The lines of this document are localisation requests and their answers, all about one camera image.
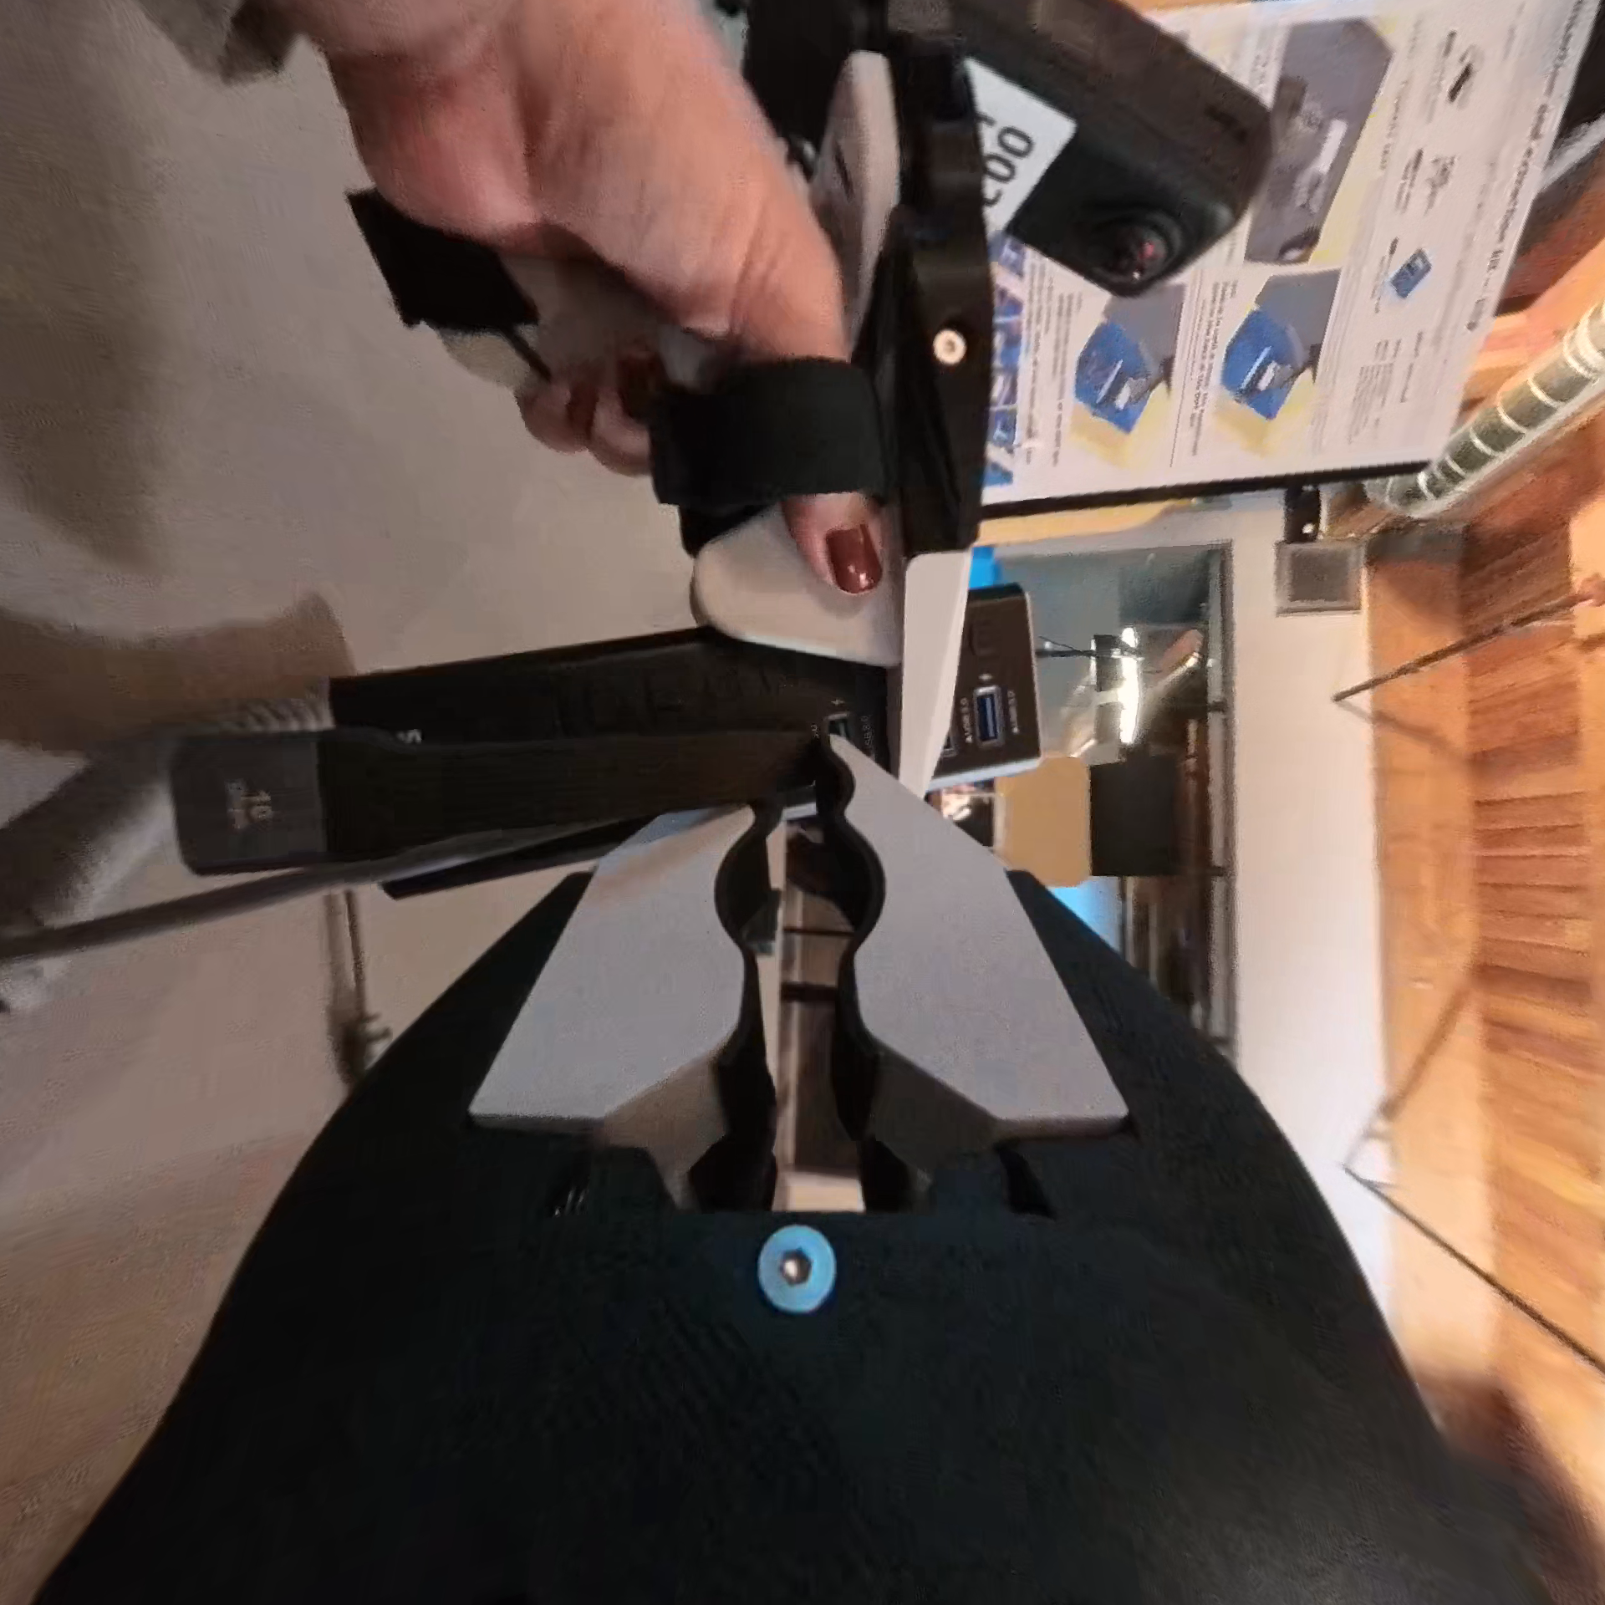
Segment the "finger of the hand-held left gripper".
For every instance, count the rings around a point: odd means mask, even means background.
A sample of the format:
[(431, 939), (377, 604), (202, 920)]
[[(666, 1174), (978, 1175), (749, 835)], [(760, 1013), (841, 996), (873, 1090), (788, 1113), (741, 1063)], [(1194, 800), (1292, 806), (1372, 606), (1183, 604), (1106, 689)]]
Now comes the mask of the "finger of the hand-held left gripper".
[(952, 722), (969, 578), (969, 550), (928, 550), (906, 560), (902, 656), (895, 674), (895, 774), (913, 793), (932, 789)]

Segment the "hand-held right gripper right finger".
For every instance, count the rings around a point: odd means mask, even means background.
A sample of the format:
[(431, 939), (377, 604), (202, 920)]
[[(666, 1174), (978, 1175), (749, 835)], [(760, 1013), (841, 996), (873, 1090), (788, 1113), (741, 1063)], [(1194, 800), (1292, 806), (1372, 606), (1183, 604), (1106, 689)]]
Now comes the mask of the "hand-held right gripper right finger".
[(906, 1209), (947, 1164), (1128, 1120), (1008, 868), (841, 737), (817, 820), (849, 924), (830, 1081), (862, 1203)]

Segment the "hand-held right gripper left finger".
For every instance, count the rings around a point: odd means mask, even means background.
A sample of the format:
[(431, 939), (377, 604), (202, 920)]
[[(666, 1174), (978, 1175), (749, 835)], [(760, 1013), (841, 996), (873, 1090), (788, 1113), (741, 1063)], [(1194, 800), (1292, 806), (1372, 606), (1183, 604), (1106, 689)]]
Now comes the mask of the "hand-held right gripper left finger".
[(592, 872), (471, 1098), (477, 1125), (643, 1151), (690, 1209), (773, 1203), (777, 1094), (751, 924), (773, 804), (667, 813)]

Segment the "black usb hub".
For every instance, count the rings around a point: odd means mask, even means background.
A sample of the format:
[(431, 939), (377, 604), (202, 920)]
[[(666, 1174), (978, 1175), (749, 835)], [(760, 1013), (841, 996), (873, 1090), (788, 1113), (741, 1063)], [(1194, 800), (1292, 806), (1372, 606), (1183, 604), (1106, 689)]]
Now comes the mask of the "black usb hub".
[[(998, 774), (1039, 761), (1034, 628), (1024, 591), (969, 591), (949, 732), (928, 804), (993, 848)], [(889, 765), (893, 671), (712, 628), (496, 656), (331, 682), (336, 730), (407, 745), (529, 745), (638, 732), (810, 728)]]

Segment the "person's left forearm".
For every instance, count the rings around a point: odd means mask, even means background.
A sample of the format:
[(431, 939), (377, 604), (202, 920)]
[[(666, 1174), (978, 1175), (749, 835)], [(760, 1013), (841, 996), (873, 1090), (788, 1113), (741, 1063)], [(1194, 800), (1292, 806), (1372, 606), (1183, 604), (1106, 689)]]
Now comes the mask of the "person's left forearm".
[(268, 77), (307, 44), (325, 64), (377, 51), (392, 20), (373, 1), (140, 1), (187, 62), (218, 81)]

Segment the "person's left hand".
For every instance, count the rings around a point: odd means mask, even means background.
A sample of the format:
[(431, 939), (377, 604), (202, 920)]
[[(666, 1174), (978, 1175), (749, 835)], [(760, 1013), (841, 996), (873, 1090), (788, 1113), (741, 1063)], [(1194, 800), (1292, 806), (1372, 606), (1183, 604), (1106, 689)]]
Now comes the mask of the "person's left hand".
[(277, 7), (409, 218), (518, 256), (592, 253), (758, 362), (849, 356), (832, 245), (695, 3)]

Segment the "tan rounded board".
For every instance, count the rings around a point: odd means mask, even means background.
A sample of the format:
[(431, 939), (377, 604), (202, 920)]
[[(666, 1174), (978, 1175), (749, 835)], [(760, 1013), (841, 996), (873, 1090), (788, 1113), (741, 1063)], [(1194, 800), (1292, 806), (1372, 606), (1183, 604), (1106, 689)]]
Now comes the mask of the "tan rounded board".
[(997, 856), (1050, 889), (1091, 876), (1091, 767), (1052, 756), (995, 783)]

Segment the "instruction sign stand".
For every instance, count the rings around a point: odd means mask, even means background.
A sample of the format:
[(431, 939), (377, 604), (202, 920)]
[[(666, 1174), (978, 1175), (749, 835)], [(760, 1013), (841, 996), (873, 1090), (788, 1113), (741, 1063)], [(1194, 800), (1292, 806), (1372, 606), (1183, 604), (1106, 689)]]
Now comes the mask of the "instruction sign stand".
[(993, 253), (991, 513), (1424, 464), (1472, 358), (1601, 3), (1209, 3), (1148, 12), (1270, 116), (1241, 221), (1139, 295), (1028, 234), (1091, 112), (969, 59)]

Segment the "black display panel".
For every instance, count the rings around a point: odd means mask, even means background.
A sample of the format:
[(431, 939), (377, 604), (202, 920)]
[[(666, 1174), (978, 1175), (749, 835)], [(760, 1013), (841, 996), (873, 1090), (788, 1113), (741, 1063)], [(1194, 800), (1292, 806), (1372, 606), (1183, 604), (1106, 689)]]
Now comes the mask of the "black display panel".
[(1091, 874), (1178, 878), (1228, 868), (1226, 802), (1202, 758), (1135, 752), (1089, 767)]

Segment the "wall air vent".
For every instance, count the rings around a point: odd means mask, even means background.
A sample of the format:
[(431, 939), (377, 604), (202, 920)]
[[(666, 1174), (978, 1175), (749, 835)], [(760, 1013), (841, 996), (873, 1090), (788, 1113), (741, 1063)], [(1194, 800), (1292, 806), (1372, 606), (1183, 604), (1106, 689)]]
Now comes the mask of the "wall air vent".
[(1365, 571), (1366, 550), (1353, 539), (1281, 539), (1274, 547), (1274, 611), (1361, 611)]

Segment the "silver ceiling duct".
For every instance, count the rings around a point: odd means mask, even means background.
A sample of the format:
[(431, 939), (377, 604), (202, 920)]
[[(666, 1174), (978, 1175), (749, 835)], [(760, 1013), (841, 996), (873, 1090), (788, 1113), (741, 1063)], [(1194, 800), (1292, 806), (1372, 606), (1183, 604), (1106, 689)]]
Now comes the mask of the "silver ceiling duct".
[(1418, 469), (1370, 478), (1374, 508), (1427, 521), (1472, 508), (1516, 469), (1527, 467), (1603, 402), (1603, 301), (1564, 336), (1492, 391)]

